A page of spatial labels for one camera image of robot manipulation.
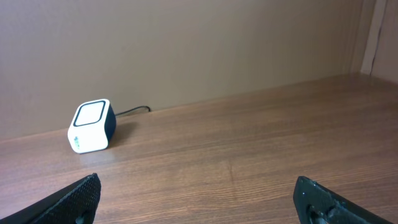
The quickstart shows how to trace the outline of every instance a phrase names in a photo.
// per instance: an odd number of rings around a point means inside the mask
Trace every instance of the black cable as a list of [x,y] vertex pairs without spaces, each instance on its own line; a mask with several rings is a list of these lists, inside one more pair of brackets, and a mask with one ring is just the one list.
[[127,111],[123,111],[123,112],[117,113],[117,114],[115,114],[115,116],[120,116],[120,115],[122,115],[122,114],[130,113],[130,112],[135,111],[136,109],[139,109],[139,108],[147,108],[147,109],[148,109],[148,112],[151,112],[151,111],[152,111],[152,110],[150,109],[149,106],[138,106],[138,107],[136,107],[136,108],[133,108],[133,109],[130,109],[130,110],[127,110]]
[[374,66],[374,60],[376,59],[376,54],[377,54],[377,50],[379,49],[379,42],[380,42],[380,36],[381,36],[381,29],[383,27],[383,22],[384,22],[384,18],[386,16],[386,9],[387,9],[387,3],[384,6],[384,12],[383,12],[383,18],[381,19],[381,25],[379,28],[379,33],[377,34],[377,43],[376,43],[376,49],[374,51],[374,56],[373,56],[373,60],[372,60],[372,67],[371,67],[371,73],[369,74],[370,76],[372,76],[372,72],[373,72],[373,66]]

